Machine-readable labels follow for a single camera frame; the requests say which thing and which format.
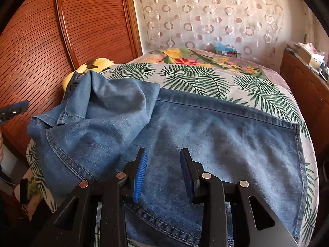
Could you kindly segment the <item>floral bed sheet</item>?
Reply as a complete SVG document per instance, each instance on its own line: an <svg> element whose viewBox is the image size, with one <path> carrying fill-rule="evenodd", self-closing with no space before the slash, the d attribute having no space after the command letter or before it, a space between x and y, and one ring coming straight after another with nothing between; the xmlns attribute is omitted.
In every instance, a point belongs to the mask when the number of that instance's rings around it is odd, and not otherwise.
<svg viewBox="0 0 329 247"><path fill-rule="evenodd" d="M279 76L278 72L259 65L253 61L218 55L198 49L169 48L153 50L132 60L131 62L203 66L207 68L223 69L235 73L247 74L257 78L269 79L271 81Z"/></svg>

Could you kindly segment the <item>wooden side cabinet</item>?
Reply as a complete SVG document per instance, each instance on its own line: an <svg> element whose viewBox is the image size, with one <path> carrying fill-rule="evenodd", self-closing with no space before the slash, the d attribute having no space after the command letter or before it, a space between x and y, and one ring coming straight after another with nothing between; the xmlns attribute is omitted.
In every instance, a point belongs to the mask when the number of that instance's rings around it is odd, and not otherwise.
<svg viewBox="0 0 329 247"><path fill-rule="evenodd" d="M297 101L307 124L316 158L321 162L328 157L328 84L288 50L283 52L280 74Z"/></svg>

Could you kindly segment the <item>clutter on cabinet top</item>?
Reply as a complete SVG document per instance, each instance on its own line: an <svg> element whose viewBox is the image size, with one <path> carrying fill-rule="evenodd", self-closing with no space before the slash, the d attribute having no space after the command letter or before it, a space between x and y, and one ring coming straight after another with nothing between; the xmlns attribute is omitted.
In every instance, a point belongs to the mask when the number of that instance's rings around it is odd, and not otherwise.
<svg viewBox="0 0 329 247"><path fill-rule="evenodd" d="M313 43L303 44L289 41L286 50L295 56L303 65L328 83L328 67L325 62L325 55L318 52Z"/></svg>

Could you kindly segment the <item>palm leaf print quilt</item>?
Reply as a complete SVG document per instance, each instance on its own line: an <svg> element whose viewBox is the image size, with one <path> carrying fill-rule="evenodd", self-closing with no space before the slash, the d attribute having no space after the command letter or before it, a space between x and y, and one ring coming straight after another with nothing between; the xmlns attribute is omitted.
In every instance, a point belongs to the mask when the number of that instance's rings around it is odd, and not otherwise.
<svg viewBox="0 0 329 247"><path fill-rule="evenodd" d="M170 64L118 64L98 73L108 80L134 79L158 84L161 88L228 101L261 110L276 118L297 124L305 159L306 204L300 229L299 246L309 244L319 205L319 175L315 151L306 122L291 92L269 79L257 78L223 69ZM37 147L31 138L27 156L34 175L40 177L41 192L51 210L56 203L44 178Z"/></svg>

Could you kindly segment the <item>white circle pattern curtain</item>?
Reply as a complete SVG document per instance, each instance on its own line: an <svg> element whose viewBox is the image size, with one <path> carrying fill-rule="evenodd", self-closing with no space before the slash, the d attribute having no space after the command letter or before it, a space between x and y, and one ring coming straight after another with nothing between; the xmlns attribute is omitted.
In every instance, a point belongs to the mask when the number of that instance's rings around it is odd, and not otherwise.
<svg viewBox="0 0 329 247"><path fill-rule="evenodd" d="M289 42L313 35L303 0L134 0L143 52L213 50L216 43L276 68Z"/></svg>

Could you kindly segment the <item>blue denim pants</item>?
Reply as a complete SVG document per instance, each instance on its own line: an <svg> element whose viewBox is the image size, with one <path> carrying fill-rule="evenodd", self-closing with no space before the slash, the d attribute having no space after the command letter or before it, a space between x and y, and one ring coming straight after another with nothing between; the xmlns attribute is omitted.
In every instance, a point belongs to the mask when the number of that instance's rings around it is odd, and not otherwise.
<svg viewBox="0 0 329 247"><path fill-rule="evenodd" d="M306 204L297 124L220 99L134 79L75 76L62 103L32 117L45 181L56 203L81 181L104 181L145 148L138 204L126 206L128 236L152 246L198 246L202 206L192 204L180 150L222 181L248 181L298 240Z"/></svg>

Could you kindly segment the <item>wooden slatted wardrobe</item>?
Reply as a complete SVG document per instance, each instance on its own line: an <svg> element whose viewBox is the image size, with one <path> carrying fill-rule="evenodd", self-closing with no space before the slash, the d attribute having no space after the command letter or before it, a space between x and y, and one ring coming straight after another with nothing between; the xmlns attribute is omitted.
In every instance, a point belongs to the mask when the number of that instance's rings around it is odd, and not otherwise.
<svg viewBox="0 0 329 247"><path fill-rule="evenodd" d="M26 161L30 118L61 101L63 78L81 64L141 55L133 0L1 0L1 106L30 103L2 127L6 147Z"/></svg>

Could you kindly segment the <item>blue tissue pack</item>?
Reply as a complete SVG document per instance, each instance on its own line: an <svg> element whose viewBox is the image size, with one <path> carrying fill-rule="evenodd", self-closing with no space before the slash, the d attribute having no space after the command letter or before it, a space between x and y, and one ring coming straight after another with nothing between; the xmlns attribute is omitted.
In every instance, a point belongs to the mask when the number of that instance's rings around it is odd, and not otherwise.
<svg viewBox="0 0 329 247"><path fill-rule="evenodd" d="M221 42L216 41L214 43L214 49L217 54L220 55L235 55L237 51L233 47L225 46Z"/></svg>

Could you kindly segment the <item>yellow Pikachu plush toy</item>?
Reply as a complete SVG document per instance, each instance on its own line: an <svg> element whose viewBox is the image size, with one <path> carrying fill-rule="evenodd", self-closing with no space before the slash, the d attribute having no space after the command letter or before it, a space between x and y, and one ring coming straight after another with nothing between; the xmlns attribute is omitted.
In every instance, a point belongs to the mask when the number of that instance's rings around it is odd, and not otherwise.
<svg viewBox="0 0 329 247"><path fill-rule="evenodd" d="M63 90L66 91L66 88L73 77L74 73L77 72L79 74L85 74L89 70L95 71L95 72L101 72L107 67L110 67L114 65L114 63L106 58L97 58L97 59L92 59L81 66L79 66L75 71L71 72L68 74L62 82Z"/></svg>

